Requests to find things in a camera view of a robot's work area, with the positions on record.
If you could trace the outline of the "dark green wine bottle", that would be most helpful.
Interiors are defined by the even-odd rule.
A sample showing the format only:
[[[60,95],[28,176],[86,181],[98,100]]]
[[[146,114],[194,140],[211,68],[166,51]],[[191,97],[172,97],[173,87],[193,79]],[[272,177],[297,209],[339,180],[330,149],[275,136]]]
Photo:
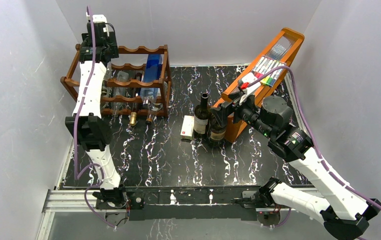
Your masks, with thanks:
[[[196,138],[202,138],[207,134],[210,118],[209,95],[203,92],[200,96],[200,103],[194,108],[194,125],[193,130]]]

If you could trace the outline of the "dark labelled wine bottle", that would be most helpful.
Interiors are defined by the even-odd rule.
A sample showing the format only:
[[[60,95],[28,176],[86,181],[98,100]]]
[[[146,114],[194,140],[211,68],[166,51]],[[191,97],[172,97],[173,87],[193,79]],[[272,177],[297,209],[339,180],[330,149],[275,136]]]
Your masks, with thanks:
[[[224,143],[226,128],[221,127],[213,114],[209,115],[208,143],[211,147],[217,148]]]

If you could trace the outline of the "blue bottle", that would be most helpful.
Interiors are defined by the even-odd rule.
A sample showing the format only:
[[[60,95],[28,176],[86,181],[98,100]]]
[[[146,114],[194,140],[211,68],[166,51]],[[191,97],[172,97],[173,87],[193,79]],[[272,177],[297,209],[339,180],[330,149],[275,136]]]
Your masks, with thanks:
[[[143,83],[152,83],[155,80],[158,80],[161,76],[161,67],[162,67],[162,56],[160,54],[149,54],[146,67],[144,70]],[[143,87],[140,90],[140,96],[143,101],[150,101],[151,103],[156,102],[158,87]]]

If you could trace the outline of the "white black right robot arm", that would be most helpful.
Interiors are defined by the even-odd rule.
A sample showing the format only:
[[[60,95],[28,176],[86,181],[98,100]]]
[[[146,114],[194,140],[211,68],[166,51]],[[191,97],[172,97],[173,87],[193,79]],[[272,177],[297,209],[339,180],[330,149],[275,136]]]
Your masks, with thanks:
[[[210,111],[222,127],[233,115],[236,121],[244,121],[263,134],[268,139],[268,147],[303,174],[321,194],[311,195],[271,177],[258,192],[238,199],[237,204],[288,206],[323,224],[338,240],[360,237],[369,227],[370,219],[379,213],[381,203],[377,199],[365,200],[349,191],[347,183],[337,180],[332,167],[317,156],[310,136],[290,123],[293,110],[281,97],[268,96],[261,107],[257,107],[253,96],[238,96]]]

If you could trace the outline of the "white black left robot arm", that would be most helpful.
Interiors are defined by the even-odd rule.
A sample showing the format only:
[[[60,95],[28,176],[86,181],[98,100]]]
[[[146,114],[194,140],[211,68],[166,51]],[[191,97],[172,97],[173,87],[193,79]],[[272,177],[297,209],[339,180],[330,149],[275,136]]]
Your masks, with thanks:
[[[111,60],[119,56],[115,31],[109,30],[111,24],[103,21],[89,21],[86,27],[79,47],[79,93],[72,115],[65,118],[65,126],[75,146],[82,147],[95,168],[100,186],[93,196],[112,208],[123,208],[128,195],[110,151],[111,128],[101,114],[107,72]]]

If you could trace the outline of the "orange wooden display rack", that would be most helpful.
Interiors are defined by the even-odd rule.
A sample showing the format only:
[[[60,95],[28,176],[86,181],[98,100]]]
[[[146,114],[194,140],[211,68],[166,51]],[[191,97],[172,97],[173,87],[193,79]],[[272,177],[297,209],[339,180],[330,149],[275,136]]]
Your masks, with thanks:
[[[290,67],[304,40],[305,36],[302,33],[284,27],[249,66],[227,87],[214,106],[218,107],[220,104],[231,102],[232,99],[229,97],[229,94],[239,90],[239,81],[258,79],[278,66]],[[273,93],[284,81],[287,73],[288,71],[285,69],[278,69],[256,84],[257,89],[253,92],[256,106],[261,106],[262,100]]]

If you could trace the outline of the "clear middle shelf bottle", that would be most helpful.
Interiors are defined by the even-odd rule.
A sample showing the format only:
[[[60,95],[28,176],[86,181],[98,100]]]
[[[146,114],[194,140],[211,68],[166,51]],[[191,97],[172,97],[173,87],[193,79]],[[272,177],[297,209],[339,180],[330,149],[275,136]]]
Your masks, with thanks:
[[[118,71],[116,80],[121,83],[126,83],[129,81],[129,74],[125,71]],[[115,87],[113,90],[114,96],[127,97],[128,88],[127,87]]]

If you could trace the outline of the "brown wooden wine rack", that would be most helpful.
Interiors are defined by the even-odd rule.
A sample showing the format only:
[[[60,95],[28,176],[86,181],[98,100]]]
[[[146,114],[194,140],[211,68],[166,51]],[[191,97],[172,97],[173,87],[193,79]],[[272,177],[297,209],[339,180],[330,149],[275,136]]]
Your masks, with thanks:
[[[67,76],[62,76],[60,78],[61,84],[64,86],[64,88],[67,90],[67,92],[70,94],[70,96],[77,101],[78,99],[78,92],[74,89],[74,87],[79,87],[79,82],[72,79],[73,74],[76,70],[76,67],[79,63],[79,55],[80,55],[80,44],[75,45],[76,54],[72,60],[71,66],[67,72]],[[170,59],[169,59],[169,51],[168,51],[168,45],[161,45],[156,49],[150,49],[145,46],[139,46],[135,49],[127,48],[125,46],[119,46],[118,47],[118,53],[119,54],[162,54],[163,55],[163,62],[161,67],[161,74],[160,78],[156,79],[152,82],[142,82],[138,81],[137,79],[131,79],[128,82],[120,82],[117,81],[115,78],[110,78],[107,81],[107,86],[112,88],[160,88],[161,89],[161,96],[157,97],[156,103],[161,103],[163,108],[162,110],[158,111],[156,113],[156,116],[165,117],[168,118],[168,107],[169,107],[169,101],[170,101],[170,93],[171,93],[171,69],[170,69]],[[125,63],[123,65],[115,65],[111,64],[112,70],[118,70],[118,71],[124,71],[124,70],[136,70],[136,71],[144,71],[146,64],[142,65],[133,65],[130,63]],[[142,99],[138,97],[128,98],[125,96],[115,96],[115,97],[101,97],[101,101],[103,103],[142,103]],[[117,111],[116,113],[111,108],[104,108],[101,111],[101,114],[104,115],[130,115],[131,110],[130,109],[122,109]]]

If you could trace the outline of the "clear lower bottle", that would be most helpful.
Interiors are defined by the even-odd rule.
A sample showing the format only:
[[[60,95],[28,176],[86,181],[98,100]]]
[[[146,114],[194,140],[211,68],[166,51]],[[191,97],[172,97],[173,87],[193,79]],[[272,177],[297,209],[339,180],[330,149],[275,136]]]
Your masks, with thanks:
[[[156,118],[158,112],[163,108],[163,104],[154,103],[150,99],[146,99],[143,103],[147,109],[147,117],[145,120],[145,124],[150,126],[154,122],[154,119]]]

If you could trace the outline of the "gold capped bottle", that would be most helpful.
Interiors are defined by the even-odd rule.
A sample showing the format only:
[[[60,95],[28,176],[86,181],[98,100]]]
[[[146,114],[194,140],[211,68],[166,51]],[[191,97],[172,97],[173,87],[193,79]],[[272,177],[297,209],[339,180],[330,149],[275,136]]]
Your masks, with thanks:
[[[134,127],[137,124],[137,113],[139,111],[139,104],[133,103],[130,112],[129,125]]]

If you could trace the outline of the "white red small box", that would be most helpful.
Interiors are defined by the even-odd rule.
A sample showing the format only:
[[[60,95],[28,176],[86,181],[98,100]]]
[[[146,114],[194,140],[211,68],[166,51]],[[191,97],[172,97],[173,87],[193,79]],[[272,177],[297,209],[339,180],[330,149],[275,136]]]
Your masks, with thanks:
[[[185,115],[180,130],[180,138],[182,140],[191,141],[194,138],[194,116]]]

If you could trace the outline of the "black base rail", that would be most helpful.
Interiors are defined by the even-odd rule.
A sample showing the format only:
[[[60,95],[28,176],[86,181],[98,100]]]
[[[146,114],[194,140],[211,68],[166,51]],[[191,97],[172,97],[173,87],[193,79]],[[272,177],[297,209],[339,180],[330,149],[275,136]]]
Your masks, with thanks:
[[[258,186],[121,187],[97,190],[96,209],[125,212],[129,221],[240,219],[277,224],[288,207],[267,200]]]

